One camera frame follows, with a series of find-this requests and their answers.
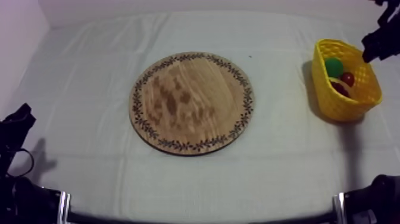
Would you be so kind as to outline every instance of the floral border pattern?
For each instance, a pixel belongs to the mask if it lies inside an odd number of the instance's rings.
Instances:
[[[158,71],[161,69],[164,69],[176,61],[182,62],[185,60],[194,60],[196,58],[206,58],[208,61],[211,61],[215,63],[216,65],[228,69],[228,72],[233,75],[233,77],[239,82],[240,86],[243,87],[243,109],[244,113],[240,114],[240,120],[238,120],[233,129],[229,132],[228,136],[226,135],[219,135],[216,136],[215,138],[211,139],[205,139],[204,141],[201,140],[199,143],[192,144],[190,142],[179,142],[179,141],[168,141],[165,138],[160,139],[159,134],[157,133],[156,130],[153,129],[153,127],[150,125],[150,123],[143,118],[143,111],[142,111],[142,101],[141,101],[141,90],[142,86],[147,84],[148,80]],[[204,149],[204,148],[209,148],[213,147],[216,144],[224,144],[225,142],[228,142],[229,139],[233,141],[236,139],[240,133],[243,131],[243,129],[246,127],[246,125],[249,122],[249,119],[251,117],[251,114],[253,112],[253,99],[252,99],[252,89],[249,86],[248,80],[243,77],[242,73],[240,70],[234,68],[234,66],[230,62],[225,62],[221,58],[217,58],[212,54],[206,54],[206,53],[193,53],[193,54],[183,54],[180,56],[171,56],[168,59],[163,60],[162,63],[159,65],[156,65],[153,67],[152,70],[147,71],[140,80],[138,80],[135,84],[135,91],[132,95],[132,100],[133,100],[133,105],[132,105],[132,111],[134,114],[134,123],[137,124],[145,133],[149,135],[150,138],[158,142],[158,145],[163,146],[163,147],[168,147],[172,148],[175,150],[193,150],[193,151],[198,151]]]

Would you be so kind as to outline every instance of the round wooden board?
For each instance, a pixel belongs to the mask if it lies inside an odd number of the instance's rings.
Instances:
[[[129,97],[140,137],[175,155],[201,155],[234,141],[253,113],[246,74],[229,60],[203,52],[166,57],[146,69]]]

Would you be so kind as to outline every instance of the red ball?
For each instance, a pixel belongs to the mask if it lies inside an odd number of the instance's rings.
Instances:
[[[346,89],[339,83],[336,82],[330,82],[332,85],[333,89],[335,89],[338,93],[342,94],[343,96],[350,98],[349,93],[346,91]]]
[[[352,87],[354,85],[354,75],[350,72],[345,72],[343,75],[340,77],[341,81],[343,81],[345,84],[349,85]]]

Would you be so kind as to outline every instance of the white sheet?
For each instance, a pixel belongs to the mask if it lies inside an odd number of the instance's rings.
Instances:
[[[361,38],[375,28],[204,11],[55,29],[32,59],[7,113],[23,102],[33,108],[37,122],[24,146],[34,150],[44,139],[39,148],[45,156],[32,175],[45,187],[72,193],[73,210],[163,222],[316,214],[329,210],[338,192],[369,185],[381,173],[400,174],[398,58],[373,63],[384,101],[353,128],[317,117],[310,107],[312,88],[306,88],[307,62],[318,39],[362,47]],[[255,91],[254,116],[243,135],[202,157],[152,149],[128,117],[129,92],[140,73],[183,51],[232,60]],[[19,155],[13,166],[25,159]]]

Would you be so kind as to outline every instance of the green ball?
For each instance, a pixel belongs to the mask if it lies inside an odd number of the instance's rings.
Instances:
[[[326,59],[325,67],[329,77],[339,78],[343,74],[343,64],[337,58]]]

